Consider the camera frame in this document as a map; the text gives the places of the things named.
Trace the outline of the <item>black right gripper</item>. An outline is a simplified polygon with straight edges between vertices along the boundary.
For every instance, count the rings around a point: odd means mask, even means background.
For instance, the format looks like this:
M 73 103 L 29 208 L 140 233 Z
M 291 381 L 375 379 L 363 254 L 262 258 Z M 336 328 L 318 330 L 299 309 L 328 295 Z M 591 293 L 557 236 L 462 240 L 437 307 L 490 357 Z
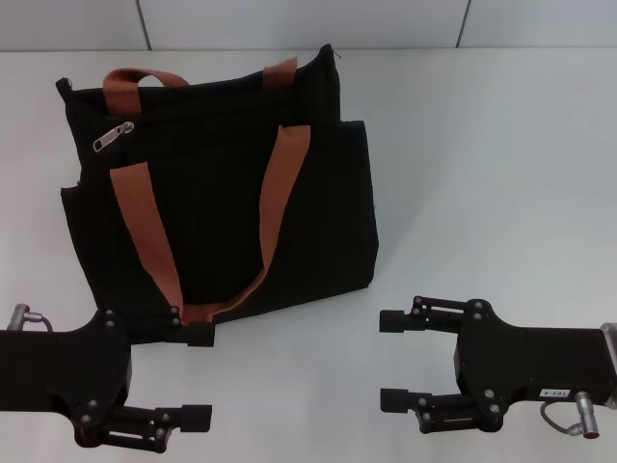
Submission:
M 381 333 L 458 334 L 456 382 L 468 395 L 382 389 L 384 413 L 416 415 L 423 434 L 478 429 L 497 432 L 502 411 L 528 400 L 572 401 L 578 392 L 604 405 L 615 392 L 615 367 L 601 329 L 518 327 L 501 320 L 486 300 L 416 296 L 410 310 L 382 310 Z M 486 392 L 494 393 L 488 401 Z

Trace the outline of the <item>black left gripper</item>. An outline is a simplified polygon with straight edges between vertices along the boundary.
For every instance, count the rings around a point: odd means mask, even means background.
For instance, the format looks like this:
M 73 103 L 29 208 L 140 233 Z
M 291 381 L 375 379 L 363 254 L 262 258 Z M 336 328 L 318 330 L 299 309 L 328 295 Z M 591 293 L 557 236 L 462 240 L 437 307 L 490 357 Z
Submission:
M 1 332 L 1 410 L 65 416 L 80 447 L 166 447 L 173 431 L 210 430 L 211 405 L 126 406 L 131 343 L 212 347 L 215 325 L 180 319 L 179 308 L 119 315 L 98 312 L 85 326 L 55 331 L 29 308 L 16 308 Z

